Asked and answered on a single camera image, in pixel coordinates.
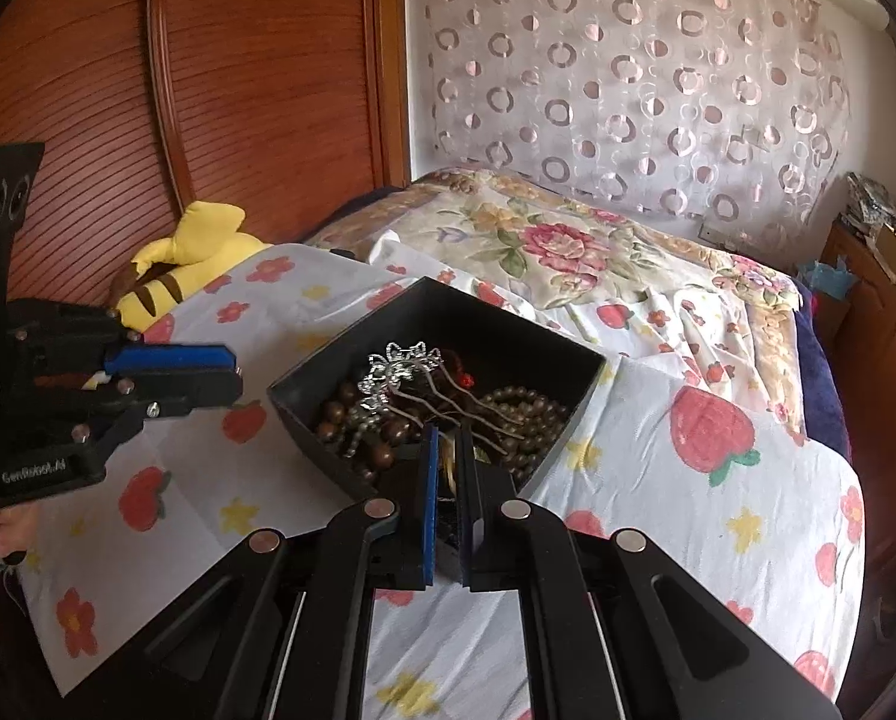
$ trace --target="sheer curtain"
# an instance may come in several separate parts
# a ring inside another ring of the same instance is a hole
[[[776,251],[810,218],[846,135],[840,44],[814,0],[423,7],[420,129],[443,164],[705,218]]]

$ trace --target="wall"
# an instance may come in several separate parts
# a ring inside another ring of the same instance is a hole
[[[434,100],[426,98],[423,83],[428,71],[422,4],[425,0],[408,0],[408,88],[411,100],[411,159],[413,177],[435,167],[442,167],[443,157],[427,148],[430,133],[424,127],[430,122]],[[839,8],[824,2],[821,20],[834,28],[840,38],[844,57],[844,75],[851,100],[851,124],[848,140],[840,153],[833,175],[857,170],[888,186],[896,194],[896,53],[884,32],[877,32],[846,15]],[[773,264],[790,265],[818,255],[827,237],[830,221],[843,208],[846,191],[843,180],[833,180],[816,204],[804,235],[789,245],[778,257],[768,257]],[[696,237],[699,223],[691,220],[647,218],[652,225],[686,237]]]

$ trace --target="metal screw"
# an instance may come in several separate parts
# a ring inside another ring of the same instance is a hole
[[[634,531],[631,528],[620,531],[615,536],[618,546],[626,552],[642,552],[648,546],[648,540],[641,531]]]
[[[394,504],[387,498],[372,498],[365,504],[365,514],[372,519],[385,519],[394,514]]]
[[[281,545],[281,536],[276,531],[255,531],[248,540],[252,552],[264,555],[274,552]]]
[[[521,498],[512,498],[502,504],[502,514],[508,519],[527,519],[531,514],[531,504]]]
[[[72,428],[72,441],[75,443],[85,443],[91,436],[91,428],[88,425],[80,424]]]

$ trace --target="blue cloth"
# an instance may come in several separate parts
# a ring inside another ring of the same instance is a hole
[[[814,442],[821,442],[838,452],[849,463],[851,445],[844,424],[844,411],[828,358],[824,356],[811,324],[811,290],[798,281],[795,285],[801,293],[801,308],[795,311],[795,327],[805,402],[805,433]]]

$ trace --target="plush toy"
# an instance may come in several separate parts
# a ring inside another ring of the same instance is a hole
[[[147,245],[115,276],[109,305],[122,313],[125,327],[144,333],[182,300],[268,248],[269,244],[238,232],[244,220],[245,211],[234,205],[191,203],[171,238]],[[177,267],[156,279],[143,279],[158,263]]]

